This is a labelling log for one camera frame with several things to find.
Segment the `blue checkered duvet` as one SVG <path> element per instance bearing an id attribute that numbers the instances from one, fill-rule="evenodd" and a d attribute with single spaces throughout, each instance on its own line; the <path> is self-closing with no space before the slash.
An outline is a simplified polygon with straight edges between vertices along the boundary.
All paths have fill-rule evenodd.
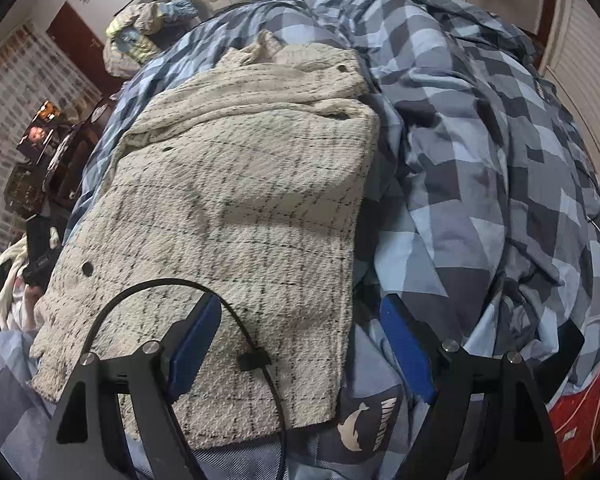
<path id="1" fill-rule="evenodd" d="M 352 323 L 336 412 L 292 428 L 289 477 L 388 479 L 426 408 L 399 384 L 376 318 L 395 292 L 476 356 L 554 356 L 584 343 L 548 400 L 600 374 L 600 182 L 519 29 L 460 0 L 263 0 L 225 11 L 143 68 L 83 177 L 66 240 L 94 205 L 114 149 L 159 93 L 211 70 L 260 32 L 358 57 L 378 116 L 354 233 Z"/>

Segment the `white clothes in basket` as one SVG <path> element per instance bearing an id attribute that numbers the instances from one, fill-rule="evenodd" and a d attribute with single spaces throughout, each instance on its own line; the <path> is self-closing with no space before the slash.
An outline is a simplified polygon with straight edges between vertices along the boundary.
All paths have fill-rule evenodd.
<path id="1" fill-rule="evenodd" d="M 60 245 L 56 228 L 52 246 Z M 9 246 L 0 255 L 0 330 L 34 332 L 41 327 L 42 318 L 35 305 L 47 287 L 32 287 L 23 281 L 22 271 L 28 264 L 27 235 Z"/>

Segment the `red bag with white print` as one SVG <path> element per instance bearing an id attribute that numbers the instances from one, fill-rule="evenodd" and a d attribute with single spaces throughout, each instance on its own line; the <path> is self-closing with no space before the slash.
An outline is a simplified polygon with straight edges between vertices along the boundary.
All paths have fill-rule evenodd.
<path id="1" fill-rule="evenodd" d="M 566 479 L 600 465 L 600 374 L 585 390 L 563 396 L 550 410 Z"/>

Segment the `pile of crumpled clothes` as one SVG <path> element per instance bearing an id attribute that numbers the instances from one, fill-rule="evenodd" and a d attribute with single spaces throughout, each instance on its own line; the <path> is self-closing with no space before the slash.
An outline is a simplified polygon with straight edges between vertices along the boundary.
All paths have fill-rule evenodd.
<path id="1" fill-rule="evenodd" d="M 106 72 L 131 79 L 200 23 L 197 0 L 132 3 L 106 28 L 102 59 Z"/>

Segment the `colourful box on dresser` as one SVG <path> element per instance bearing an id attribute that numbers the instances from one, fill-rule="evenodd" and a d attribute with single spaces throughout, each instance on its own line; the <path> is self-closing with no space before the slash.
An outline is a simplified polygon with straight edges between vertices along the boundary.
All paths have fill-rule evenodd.
<path id="1" fill-rule="evenodd" d="M 61 124 L 61 110 L 52 102 L 44 101 L 17 144 L 17 151 L 35 164 L 41 159 L 46 146 Z"/>

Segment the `dark wooden door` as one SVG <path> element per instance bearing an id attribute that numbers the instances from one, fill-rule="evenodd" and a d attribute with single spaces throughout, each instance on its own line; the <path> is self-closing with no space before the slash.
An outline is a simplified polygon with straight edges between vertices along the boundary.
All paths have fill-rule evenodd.
<path id="1" fill-rule="evenodd" d="M 102 56 L 104 44 L 70 3 L 61 6 L 46 34 L 104 96 L 111 96 L 121 89 L 123 80 L 106 71 Z"/>

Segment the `cream plaid tweed jacket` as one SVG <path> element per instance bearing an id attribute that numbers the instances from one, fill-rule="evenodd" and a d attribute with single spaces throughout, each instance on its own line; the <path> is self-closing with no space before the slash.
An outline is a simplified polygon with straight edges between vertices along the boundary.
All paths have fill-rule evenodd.
<path id="1" fill-rule="evenodd" d="M 188 444 L 213 448 L 336 412 L 352 323 L 354 231 L 379 119 L 358 57 L 260 32 L 155 96 L 114 149 L 36 310 L 32 388 L 57 401 L 105 304 L 144 281 L 94 341 L 104 359 L 227 303 L 192 390 Z"/>

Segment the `patterned window curtain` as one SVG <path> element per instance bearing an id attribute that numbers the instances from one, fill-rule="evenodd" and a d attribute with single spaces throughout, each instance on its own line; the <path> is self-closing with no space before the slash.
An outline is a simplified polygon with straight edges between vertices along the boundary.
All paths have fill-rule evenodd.
<path id="1" fill-rule="evenodd" d="M 60 108 L 81 101 L 88 107 L 100 91 L 56 44 L 26 21 L 0 45 L 0 249 L 16 230 L 16 217 L 6 208 L 3 191 L 17 162 L 20 136 L 45 101 Z"/>

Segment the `dark wooden dresser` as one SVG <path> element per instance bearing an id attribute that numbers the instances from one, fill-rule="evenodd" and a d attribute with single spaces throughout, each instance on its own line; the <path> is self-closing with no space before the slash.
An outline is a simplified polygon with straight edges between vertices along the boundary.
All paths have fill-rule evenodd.
<path id="1" fill-rule="evenodd" d="M 22 155 L 24 161 L 16 164 L 7 180 L 6 208 L 21 219 L 70 214 L 81 191 L 83 170 L 114 111 L 114 100 L 88 104 L 77 99 L 59 109 L 61 124 L 41 159 L 35 164 Z"/>

